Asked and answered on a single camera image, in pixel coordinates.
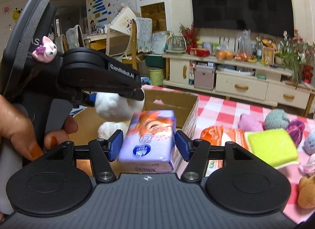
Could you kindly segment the person left hand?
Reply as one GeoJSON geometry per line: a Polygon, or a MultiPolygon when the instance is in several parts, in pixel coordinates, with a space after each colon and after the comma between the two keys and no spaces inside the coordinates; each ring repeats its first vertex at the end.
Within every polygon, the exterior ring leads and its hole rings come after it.
{"type": "Polygon", "coordinates": [[[13,212],[6,196],[8,179],[21,168],[22,157],[33,161],[43,155],[29,117],[1,96],[1,221],[13,212]]]}

